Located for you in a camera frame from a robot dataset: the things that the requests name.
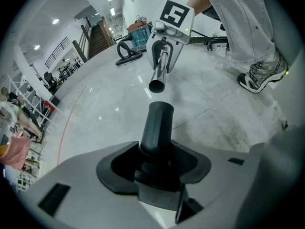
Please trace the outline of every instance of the red line on floor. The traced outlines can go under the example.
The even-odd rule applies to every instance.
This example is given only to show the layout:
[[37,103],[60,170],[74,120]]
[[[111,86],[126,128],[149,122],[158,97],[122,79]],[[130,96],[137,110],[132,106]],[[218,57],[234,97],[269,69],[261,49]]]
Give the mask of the red line on floor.
[[66,125],[65,125],[65,128],[64,128],[64,130],[63,130],[63,132],[62,132],[62,136],[61,136],[61,145],[59,146],[58,157],[57,157],[57,165],[59,165],[59,159],[60,159],[60,157],[61,157],[61,146],[62,146],[62,141],[63,141],[63,137],[65,136],[65,132],[66,132],[66,128],[67,128],[68,122],[69,122],[69,120],[70,120],[70,117],[71,117],[71,115],[72,115],[73,109],[75,108],[75,106],[76,106],[76,104],[77,104],[77,102],[78,102],[78,100],[79,100],[79,98],[80,98],[82,92],[80,93],[80,95],[79,95],[78,98],[76,99],[76,102],[75,102],[75,104],[73,105],[73,107],[72,107],[72,109],[71,109],[71,112],[70,112],[70,114],[69,114],[69,117],[68,117],[67,123],[66,123]]

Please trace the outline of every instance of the person's arm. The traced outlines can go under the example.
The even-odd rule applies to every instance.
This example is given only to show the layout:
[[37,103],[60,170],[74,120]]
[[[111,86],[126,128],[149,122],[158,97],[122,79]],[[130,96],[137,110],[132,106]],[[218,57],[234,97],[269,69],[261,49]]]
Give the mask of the person's arm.
[[195,10],[195,16],[211,7],[209,0],[189,0],[187,5]]
[[12,121],[16,123],[18,121],[17,113],[14,111],[14,109],[9,105],[8,102],[2,102],[1,103],[2,108],[4,108],[7,112],[10,113],[12,117]]

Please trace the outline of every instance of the gray pants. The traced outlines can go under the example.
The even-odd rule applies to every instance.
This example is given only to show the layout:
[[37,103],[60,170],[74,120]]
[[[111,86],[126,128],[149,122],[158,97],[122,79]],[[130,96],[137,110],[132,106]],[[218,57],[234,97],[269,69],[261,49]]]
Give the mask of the gray pants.
[[273,27],[263,0],[210,0],[228,36],[231,59],[253,64],[275,52]]

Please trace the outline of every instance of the person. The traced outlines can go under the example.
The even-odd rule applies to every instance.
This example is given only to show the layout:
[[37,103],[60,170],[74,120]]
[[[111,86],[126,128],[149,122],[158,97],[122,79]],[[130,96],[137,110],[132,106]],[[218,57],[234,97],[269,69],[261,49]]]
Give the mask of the person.
[[213,6],[223,24],[231,60],[250,65],[237,77],[239,84],[259,93],[269,82],[279,81],[288,66],[272,42],[273,27],[263,0],[189,0],[195,15]]
[[66,67],[67,65],[68,65],[68,63],[66,63],[66,60],[62,59],[62,66],[63,66],[63,68]]
[[39,140],[42,140],[42,132],[15,104],[8,101],[0,102],[0,118],[7,124],[13,124],[14,128],[21,125],[33,132]]
[[20,98],[19,96],[17,96],[15,93],[8,91],[8,89],[6,87],[3,87],[1,89],[1,94],[2,96],[4,96],[4,98],[13,103],[13,104],[17,104],[19,108],[21,108],[23,110],[23,112],[25,113],[25,115],[30,118],[32,120],[32,122],[39,128],[38,122],[36,120],[35,115],[33,114],[32,111],[28,110],[25,106],[24,103],[25,101]]

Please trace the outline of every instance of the pink bag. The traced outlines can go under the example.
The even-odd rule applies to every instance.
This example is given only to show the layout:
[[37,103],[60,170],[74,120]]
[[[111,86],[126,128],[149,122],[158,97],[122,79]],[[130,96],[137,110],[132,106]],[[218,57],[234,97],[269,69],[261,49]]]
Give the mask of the pink bag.
[[10,137],[6,152],[0,156],[0,163],[21,171],[31,144],[32,141],[25,135],[20,138]]

